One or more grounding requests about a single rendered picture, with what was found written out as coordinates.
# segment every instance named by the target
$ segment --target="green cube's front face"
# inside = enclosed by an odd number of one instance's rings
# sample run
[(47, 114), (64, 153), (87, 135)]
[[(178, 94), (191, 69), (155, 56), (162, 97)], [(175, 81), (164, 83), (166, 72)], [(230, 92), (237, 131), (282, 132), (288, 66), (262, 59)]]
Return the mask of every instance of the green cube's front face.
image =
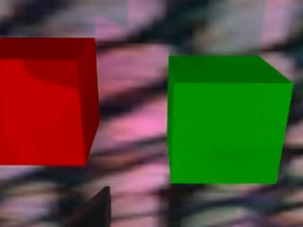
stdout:
[(260, 57), (171, 56), (171, 182), (274, 183), (291, 92)]

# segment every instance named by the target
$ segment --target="green block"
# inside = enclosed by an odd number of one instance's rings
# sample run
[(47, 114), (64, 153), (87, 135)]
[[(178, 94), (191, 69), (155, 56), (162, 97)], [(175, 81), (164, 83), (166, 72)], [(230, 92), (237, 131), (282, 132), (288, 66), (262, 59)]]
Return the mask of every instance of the green block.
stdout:
[(170, 56), (171, 183), (276, 183), (292, 89), (258, 56)]

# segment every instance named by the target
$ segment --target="red block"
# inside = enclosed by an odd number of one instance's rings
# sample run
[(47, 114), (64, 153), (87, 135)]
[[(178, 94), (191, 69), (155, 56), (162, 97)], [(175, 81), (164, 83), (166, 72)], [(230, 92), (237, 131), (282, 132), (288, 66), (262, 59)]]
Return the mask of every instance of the red block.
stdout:
[(98, 124), (93, 38), (0, 39), (0, 165), (84, 166)]

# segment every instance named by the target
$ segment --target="red cube's side face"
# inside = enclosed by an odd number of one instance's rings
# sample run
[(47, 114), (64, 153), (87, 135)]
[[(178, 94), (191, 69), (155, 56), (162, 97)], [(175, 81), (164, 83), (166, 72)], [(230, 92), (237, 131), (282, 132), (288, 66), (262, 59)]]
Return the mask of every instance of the red cube's side face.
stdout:
[(94, 39), (0, 39), (0, 165), (83, 166), (98, 123)]

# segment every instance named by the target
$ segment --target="red cube's front face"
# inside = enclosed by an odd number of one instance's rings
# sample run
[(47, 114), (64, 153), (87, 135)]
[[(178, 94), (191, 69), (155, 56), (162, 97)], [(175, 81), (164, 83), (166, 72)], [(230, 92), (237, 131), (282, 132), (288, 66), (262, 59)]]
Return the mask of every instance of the red cube's front face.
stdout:
[(0, 40), (0, 165), (85, 165), (98, 122), (94, 39)]

